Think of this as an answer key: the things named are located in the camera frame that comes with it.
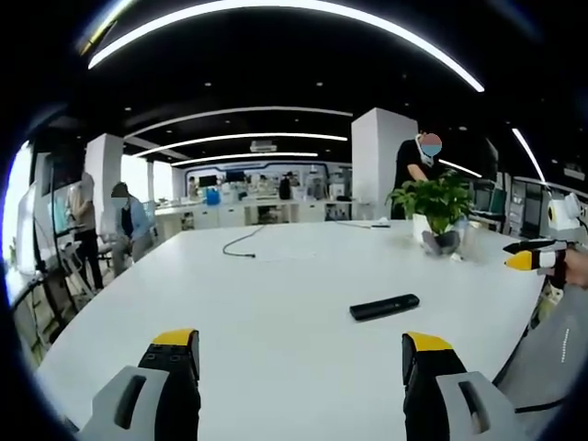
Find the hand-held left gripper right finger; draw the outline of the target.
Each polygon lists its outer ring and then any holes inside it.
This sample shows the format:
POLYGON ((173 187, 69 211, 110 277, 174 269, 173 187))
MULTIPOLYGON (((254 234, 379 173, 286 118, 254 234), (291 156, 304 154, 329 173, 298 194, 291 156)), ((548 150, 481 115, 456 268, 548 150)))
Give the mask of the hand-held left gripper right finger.
POLYGON ((527 440, 509 400, 468 371, 440 337, 402 335, 403 413, 408 440, 527 440))

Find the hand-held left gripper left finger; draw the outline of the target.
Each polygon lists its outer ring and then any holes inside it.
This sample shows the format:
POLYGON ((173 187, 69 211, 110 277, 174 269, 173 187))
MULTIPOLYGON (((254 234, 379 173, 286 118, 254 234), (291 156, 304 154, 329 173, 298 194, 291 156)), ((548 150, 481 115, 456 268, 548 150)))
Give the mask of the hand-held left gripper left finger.
POLYGON ((92 400, 79 440, 196 440, 201 398, 199 333, 158 335, 136 367, 120 370, 92 400))

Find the person's right hand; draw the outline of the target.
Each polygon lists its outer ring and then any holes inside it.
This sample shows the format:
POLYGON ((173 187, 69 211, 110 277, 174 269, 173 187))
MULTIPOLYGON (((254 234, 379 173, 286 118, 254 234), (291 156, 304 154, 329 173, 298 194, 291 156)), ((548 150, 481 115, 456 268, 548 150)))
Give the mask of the person's right hand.
POLYGON ((588 255, 568 249, 564 259, 566 283, 583 289, 588 288, 588 255))

